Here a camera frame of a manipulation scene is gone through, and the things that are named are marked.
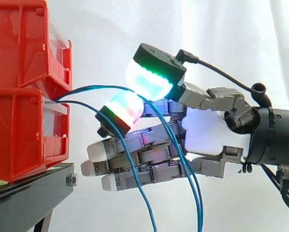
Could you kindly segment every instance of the metal bolt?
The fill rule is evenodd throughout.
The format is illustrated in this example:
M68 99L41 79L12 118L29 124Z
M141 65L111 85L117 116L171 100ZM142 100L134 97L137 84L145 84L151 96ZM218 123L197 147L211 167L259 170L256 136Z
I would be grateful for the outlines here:
M78 184L78 175L73 173L73 174L69 174L67 177L66 177L66 185L67 186L77 186Z

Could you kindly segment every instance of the red storage bin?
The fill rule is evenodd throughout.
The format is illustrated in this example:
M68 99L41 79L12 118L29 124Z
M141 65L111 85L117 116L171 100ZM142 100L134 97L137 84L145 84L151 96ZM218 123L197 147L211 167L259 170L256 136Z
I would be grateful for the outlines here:
M68 158L69 108L36 88L0 89L0 180L14 182Z
M72 89L71 42L44 0L0 0L0 88L36 87L49 99Z

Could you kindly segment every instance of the cable connector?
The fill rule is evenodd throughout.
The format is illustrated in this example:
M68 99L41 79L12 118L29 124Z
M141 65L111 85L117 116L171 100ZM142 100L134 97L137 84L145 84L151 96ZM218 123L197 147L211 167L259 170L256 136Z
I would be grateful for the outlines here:
M175 58L180 61L181 63L188 62L188 63L193 63L197 64L199 61L199 57L193 55L190 52L187 52L185 50L180 49L178 54L175 56Z

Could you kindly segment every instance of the robotic hand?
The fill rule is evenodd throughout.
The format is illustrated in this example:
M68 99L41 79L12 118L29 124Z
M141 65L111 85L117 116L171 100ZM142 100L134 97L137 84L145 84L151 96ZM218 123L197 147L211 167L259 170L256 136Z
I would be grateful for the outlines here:
M183 50L173 57L141 44L134 61L153 73L167 76L171 83L170 90L162 96L165 99L153 104L164 116L171 117L169 125L184 151L197 154L191 161L195 173L224 178L240 172L242 167L243 172L251 172L251 164L276 165L276 180L281 191L289 190L289 111L271 107L264 85L255 84L247 88ZM185 82L184 62L207 66L239 83L240 87L250 90L252 98L260 106L251 107L236 89L218 87L204 91ZM154 86L150 88L156 89L158 83L166 85L154 79L150 83ZM136 81L131 84L134 88L136 85ZM139 94L149 96L147 92L140 91ZM142 117L154 116L154 112L144 104ZM101 124L101 135L112 137L87 148L89 160L81 165L83 175L105 175L102 178L104 190L135 188L121 141ZM178 153L162 125L126 133L125 141L143 185L185 176Z

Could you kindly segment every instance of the white backdrop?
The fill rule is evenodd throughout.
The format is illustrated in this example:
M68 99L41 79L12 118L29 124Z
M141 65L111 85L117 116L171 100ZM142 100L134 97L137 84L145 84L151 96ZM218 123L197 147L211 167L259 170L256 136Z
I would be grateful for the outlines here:
M73 87L125 86L125 68L139 43L171 54L184 48L247 85L263 82L274 107L289 109L289 35L280 1L269 0L48 0L72 41ZM199 66L187 79L200 87L232 85ZM70 99L102 107L115 91ZM140 120L136 128L156 123ZM105 192L100 177L82 177L86 147L98 140L94 113L72 106L70 159L79 173L74 193L55 210L51 232L152 231L137 189ZM204 232L289 231L289 209L258 167L252 174L219 180L199 176ZM195 203L186 179L145 186L159 231L196 231Z

